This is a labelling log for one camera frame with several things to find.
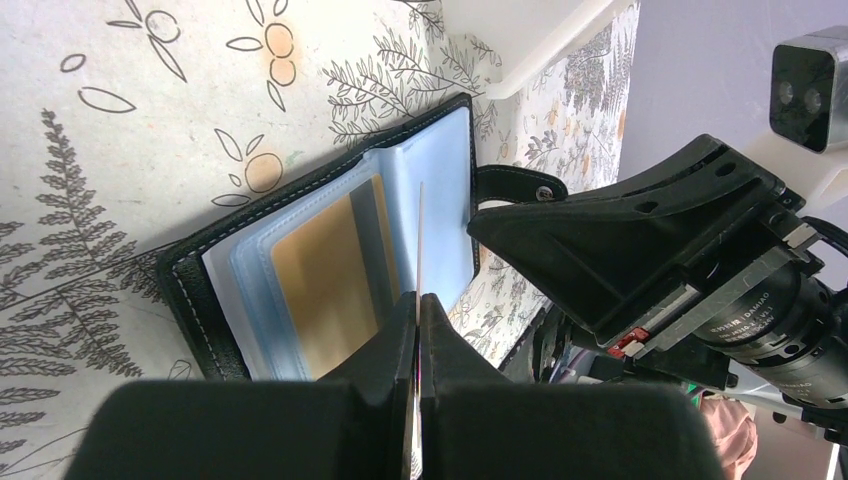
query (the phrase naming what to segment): camera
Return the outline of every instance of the camera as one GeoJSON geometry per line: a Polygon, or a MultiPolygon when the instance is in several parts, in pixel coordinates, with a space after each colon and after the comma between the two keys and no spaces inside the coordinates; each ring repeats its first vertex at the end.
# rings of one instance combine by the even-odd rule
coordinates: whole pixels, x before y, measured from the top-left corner
{"type": "Polygon", "coordinates": [[[816,153],[848,146],[848,27],[774,49],[769,123],[774,133],[816,153]]]}

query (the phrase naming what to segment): wallet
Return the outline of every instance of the wallet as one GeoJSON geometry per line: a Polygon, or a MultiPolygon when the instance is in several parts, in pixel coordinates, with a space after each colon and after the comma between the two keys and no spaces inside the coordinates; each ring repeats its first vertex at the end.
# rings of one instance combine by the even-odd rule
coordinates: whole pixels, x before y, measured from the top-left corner
{"type": "Polygon", "coordinates": [[[166,250],[157,281],[205,377],[318,379],[402,294],[449,310],[479,273],[478,205],[567,195],[549,175],[477,167],[473,125],[471,97],[453,97],[166,250]]]}

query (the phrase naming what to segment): tablecloth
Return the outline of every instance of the tablecloth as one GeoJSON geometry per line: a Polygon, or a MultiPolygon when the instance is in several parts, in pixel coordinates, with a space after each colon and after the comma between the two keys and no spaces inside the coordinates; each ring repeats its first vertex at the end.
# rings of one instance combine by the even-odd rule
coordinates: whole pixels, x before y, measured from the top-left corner
{"type": "MultiPolygon", "coordinates": [[[[151,267],[211,221],[408,120],[474,96],[481,164],[613,182],[639,7],[510,99],[497,52],[438,3],[6,2],[0,477],[55,478],[110,391],[198,377],[151,267]]],[[[544,301],[499,258],[451,312],[499,363],[544,301]]]]}

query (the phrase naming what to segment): orange circle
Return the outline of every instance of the orange circle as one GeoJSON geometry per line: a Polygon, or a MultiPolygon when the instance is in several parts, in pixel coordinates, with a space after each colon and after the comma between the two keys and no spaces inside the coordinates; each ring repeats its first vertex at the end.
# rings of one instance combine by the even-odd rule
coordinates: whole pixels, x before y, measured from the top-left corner
{"type": "Polygon", "coordinates": [[[286,58],[294,51],[294,36],[289,27],[272,23],[265,29],[265,45],[277,58],[286,58]]]}
{"type": "Polygon", "coordinates": [[[276,187],[283,178],[283,162],[273,153],[257,155],[247,162],[244,179],[256,193],[264,193],[276,187]]]}
{"type": "Polygon", "coordinates": [[[291,60],[275,58],[271,60],[271,79],[281,87],[288,87],[297,77],[297,68],[291,60]]]}

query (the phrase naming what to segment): pink fabric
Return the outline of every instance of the pink fabric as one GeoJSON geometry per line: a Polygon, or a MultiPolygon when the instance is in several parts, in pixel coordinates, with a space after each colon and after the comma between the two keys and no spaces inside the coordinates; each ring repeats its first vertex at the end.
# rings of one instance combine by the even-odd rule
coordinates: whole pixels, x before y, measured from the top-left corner
{"type": "Polygon", "coordinates": [[[757,426],[741,403],[704,399],[701,413],[713,436],[716,452],[728,480],[740,480],[757,455],[757,426]]]}

